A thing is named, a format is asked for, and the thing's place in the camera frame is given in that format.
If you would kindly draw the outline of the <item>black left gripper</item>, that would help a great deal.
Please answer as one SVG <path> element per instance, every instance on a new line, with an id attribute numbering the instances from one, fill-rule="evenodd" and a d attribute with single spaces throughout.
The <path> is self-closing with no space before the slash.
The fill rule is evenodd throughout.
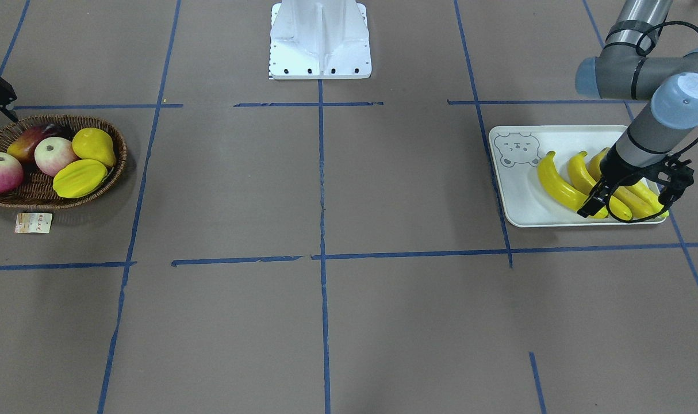
<path id="1" fill-rule="evenodd" d="M 611 148 L 599 162 L 601 179 L 604 181 L 595 183 L 577 214 L 584 218 L 607 218 L 614 188 L 635 186 L 644 178 L 661 186 L 661 192 L 654 196 L 661 207 L 669 208 L 695 182 L 690 162 L 678 160 L 678 153 L 668 153 L 656 162 L 646 163 L 644 167 L 633 167 L 623 160 L 616 149 Z"/>

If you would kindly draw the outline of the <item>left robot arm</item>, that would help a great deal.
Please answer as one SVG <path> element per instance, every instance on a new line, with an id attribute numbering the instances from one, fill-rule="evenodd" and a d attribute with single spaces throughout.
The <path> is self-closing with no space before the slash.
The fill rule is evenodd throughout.
<path id="1" fill-rule="evenodd" d="M 668 209 L 693 184 L 693 170 L 675 147 L 698 126 L 698 50 L 683 57 L 651 57 L 669 24 L 670 1 L 627 1 L 599 56 L 577 70 L 580 94 L 646 101 L 600 163 L 601 176 L 578 214 L 605 207 L 618 188 L 646 178 L 662 186 Z"/>

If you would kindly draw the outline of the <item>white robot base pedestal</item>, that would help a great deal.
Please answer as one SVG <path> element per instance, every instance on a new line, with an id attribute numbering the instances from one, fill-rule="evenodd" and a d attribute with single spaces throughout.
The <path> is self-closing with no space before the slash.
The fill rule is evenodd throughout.
<path id="1" fill-rule="evenodd" d="M 282 1 L 270 15 L 269 78 L 370 78 L 370 32 L 362 3 Z"/>

